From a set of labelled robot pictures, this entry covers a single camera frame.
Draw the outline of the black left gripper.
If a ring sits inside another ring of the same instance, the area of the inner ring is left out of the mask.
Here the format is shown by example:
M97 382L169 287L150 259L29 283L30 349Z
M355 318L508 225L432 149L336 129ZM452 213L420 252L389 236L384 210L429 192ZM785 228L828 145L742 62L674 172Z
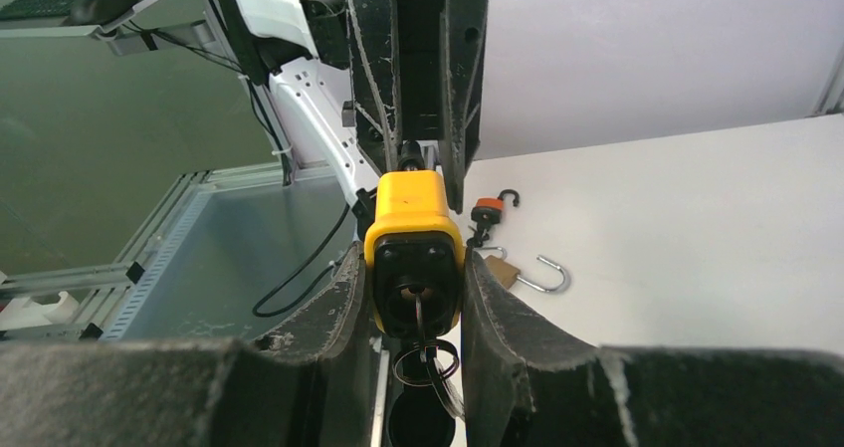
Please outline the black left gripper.
M385 169L398 169L401 131L405 140L443 136L448 206L462 212L489 0L346 0L346 6L354 93L381 131Z

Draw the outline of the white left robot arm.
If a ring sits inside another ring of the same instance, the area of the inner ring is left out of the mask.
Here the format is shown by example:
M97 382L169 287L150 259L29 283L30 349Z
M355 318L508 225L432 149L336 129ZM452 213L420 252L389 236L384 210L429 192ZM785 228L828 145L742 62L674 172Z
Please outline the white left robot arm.
M390 171L439 168L448 208L480 144L490 0L217 0L226 41L360 230Z

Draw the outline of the yellow tag padlock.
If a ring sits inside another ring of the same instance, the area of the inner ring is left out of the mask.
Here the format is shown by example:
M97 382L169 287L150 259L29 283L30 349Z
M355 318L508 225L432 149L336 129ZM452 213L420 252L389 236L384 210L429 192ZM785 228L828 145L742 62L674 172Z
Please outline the yellow tag padlock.
M367 288L381 330L399 339L446 334L462 308L465 245L450 217L443 176L416 141L375 192L364 240Z

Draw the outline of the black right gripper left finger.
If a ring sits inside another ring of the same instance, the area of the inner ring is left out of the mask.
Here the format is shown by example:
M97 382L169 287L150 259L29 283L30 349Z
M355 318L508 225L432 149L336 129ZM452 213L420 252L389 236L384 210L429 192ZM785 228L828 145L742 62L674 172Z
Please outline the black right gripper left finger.
M376 354L353 243L333 279L253 340L7 341L5 446L366 446Z

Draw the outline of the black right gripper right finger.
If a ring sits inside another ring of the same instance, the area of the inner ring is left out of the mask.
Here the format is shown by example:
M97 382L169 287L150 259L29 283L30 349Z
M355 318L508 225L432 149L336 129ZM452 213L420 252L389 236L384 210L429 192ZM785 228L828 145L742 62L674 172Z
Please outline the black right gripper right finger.
M471 446L839 446L843 359L822 351L595 346L465 256Z

